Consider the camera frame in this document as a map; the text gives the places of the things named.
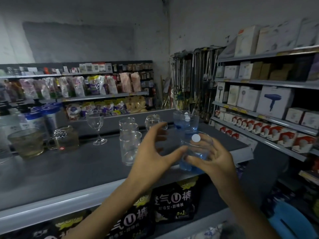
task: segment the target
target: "hand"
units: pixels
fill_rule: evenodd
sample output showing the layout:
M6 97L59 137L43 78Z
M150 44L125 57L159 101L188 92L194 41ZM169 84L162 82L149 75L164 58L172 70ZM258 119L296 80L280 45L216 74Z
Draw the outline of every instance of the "hand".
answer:
M157 182L164 172L178 161L187 150L186 146L182 146L169 155L161 156L158 154L161 149L155 148L155 142L167 139L164 136L167 135L167 132L162 129L165 125L166 122L162 122L152 126L138 146L134 165L127 179L138 186L140 193L145 192Z
M203 140L211 139L213 141L208 160L193 156L187 156L185 160L207 173L218 189L220 196L225 200L226 197L240 190L233 157L217 139L204 134L200 134L200 136Z

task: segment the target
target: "concrete wall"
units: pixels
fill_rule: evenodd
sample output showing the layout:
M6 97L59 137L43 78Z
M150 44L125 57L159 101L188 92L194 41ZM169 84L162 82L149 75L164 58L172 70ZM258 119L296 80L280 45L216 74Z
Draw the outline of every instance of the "concrete wall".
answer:
M24 22L133 27L134 59L154 61L155 81L168 75L168 18L161 0L0 0L0 64L34 63Z
M171 0L170 53L225 46L239 29L296 17L319 19L319 0Z

